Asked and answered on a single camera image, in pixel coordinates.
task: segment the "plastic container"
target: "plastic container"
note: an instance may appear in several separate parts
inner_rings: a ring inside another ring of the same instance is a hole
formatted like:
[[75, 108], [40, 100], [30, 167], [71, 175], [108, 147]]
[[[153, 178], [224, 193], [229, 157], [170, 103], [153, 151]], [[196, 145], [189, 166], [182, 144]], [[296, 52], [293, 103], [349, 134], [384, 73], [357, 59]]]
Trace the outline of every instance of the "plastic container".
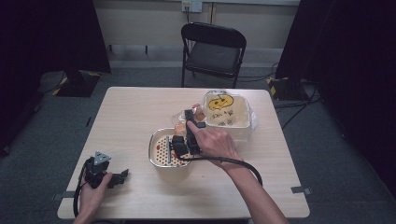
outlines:
[[235, 141], [246, 142], [252, 132], [250, 107], [245, 97], [209, 92], [204, 99], [207, 128], [222, 128]]

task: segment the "wrist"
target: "wrist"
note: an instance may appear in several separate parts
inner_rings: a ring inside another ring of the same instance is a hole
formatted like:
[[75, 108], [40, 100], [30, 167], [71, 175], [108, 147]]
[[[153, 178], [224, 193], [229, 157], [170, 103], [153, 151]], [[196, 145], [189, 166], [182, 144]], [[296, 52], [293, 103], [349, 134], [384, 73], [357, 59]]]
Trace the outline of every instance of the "wrist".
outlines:
[[[236, 154], [236, 156], [232, 157], [232, 160], [236, 160], [236, 161], [244, 161], [242, 159], [242, 157], [240, 157], [239, 155]], [[233, 170], [238, 170], [238, 169], [246, 169], [246, 167], [240, 165], [240, 164], [236, 164], [233, 162], [227, 162], [227, 161], [223, 161], [220, 164], [220, 167], [229, 175], [230, 172], [232, 172]]]
[[73, 224], [88, 224], [93, 222], [94, 212], [80, 212]]
[[233, 166], [228, 166], [224, 171], [237, 186], [251, 183], [250, 181], [252, 179], [256, 179], [253, 173], [251, 173], [247, 167], [242, 165], [234, 164]]

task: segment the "table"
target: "table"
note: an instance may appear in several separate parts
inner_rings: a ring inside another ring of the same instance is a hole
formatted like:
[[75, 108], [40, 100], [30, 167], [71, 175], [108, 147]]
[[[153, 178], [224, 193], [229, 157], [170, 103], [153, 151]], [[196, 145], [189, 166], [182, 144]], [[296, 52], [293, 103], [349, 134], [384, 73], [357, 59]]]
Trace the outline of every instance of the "table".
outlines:
[[[130, 174], [123, 185], [106, 191], [97, 218], [200, 219], [250, 218], [230, 177], [209, 161], [194, 161], [179, 182], [159, 177], [149, 161], [149, 140], [172, 128], [172, 116], [201, 103], [207, 89], [112, 87], [108, 89], [67, 190], [78, 183], [82, 164], [96, 150], [112, 157], [108, 171]], [[243, 95], [258, 116], [250, 140], [238, 147], [245, 161], [262, 175], [263, 186], [286, 217], [307, 217], [309, 208], [271, 101], [264, 90], [229, 90]], [[74, 218], [73, 199], [62, 200], [58, 216]]]

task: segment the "left hand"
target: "left hand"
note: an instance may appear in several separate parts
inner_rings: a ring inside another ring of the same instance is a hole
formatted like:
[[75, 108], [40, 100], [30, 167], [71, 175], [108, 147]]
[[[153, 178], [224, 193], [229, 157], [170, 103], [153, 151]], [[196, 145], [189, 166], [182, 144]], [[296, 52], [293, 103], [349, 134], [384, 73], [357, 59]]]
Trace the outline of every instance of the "left hand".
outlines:
[[93, 189], [90, 184], [82, 184], [81, 194], [79, 196], [79, 214], [74, 223], [90, 223], [96, 211], [99, 209], [107, 189], [107, 184], [110, 182], [112, 173], [107, 173], [102, 180], [102, 183]]

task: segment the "wall outlet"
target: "wall outlet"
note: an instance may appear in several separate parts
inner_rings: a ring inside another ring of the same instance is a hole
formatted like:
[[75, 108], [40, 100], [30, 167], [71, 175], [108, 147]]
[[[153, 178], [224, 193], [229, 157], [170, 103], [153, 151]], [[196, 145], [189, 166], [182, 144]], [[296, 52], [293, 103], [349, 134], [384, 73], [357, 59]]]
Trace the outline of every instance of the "wall outlet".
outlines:
[[191, 1], [181, 1], [181, 11], [192, 12]]
[[192, 12], [202, 12], [202, 2], [191, 2]]

